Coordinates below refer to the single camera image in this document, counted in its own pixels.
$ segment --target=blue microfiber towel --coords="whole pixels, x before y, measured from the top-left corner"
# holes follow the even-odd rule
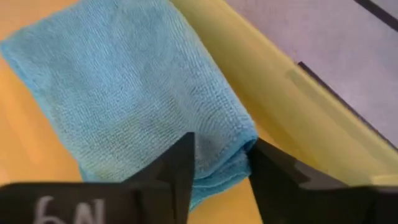
[[[196,133],[191,208],[250,173],[254,123],[168,0],[82,0],[1,52],[78,161],[120,182]]]

